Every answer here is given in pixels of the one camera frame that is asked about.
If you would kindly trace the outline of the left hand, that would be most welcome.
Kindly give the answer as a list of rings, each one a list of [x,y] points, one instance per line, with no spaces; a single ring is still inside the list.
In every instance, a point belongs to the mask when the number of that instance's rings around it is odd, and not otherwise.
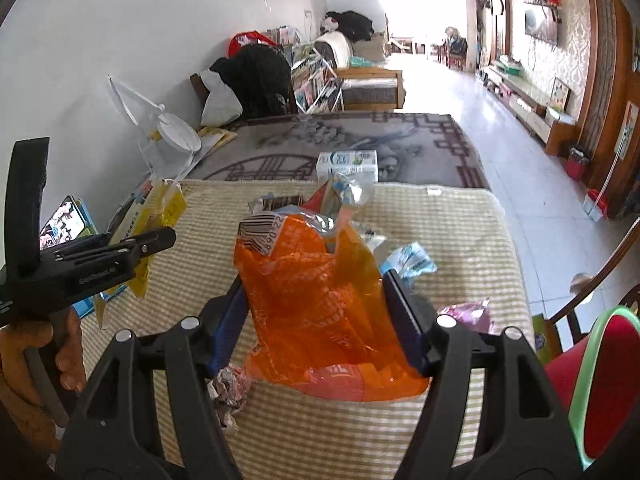
[[[81,392],[87,378],[82,360],[80,319],[73,308],[65,324],[68,339],[55,356],[55,366],[61,373],[61,386]],[[1,403],[22,436],[44,457],[58,452],[60,440],[30,374],[25,350],[44,347],[52,338],[53,328],[49,322],[25,322],[1,330]]]

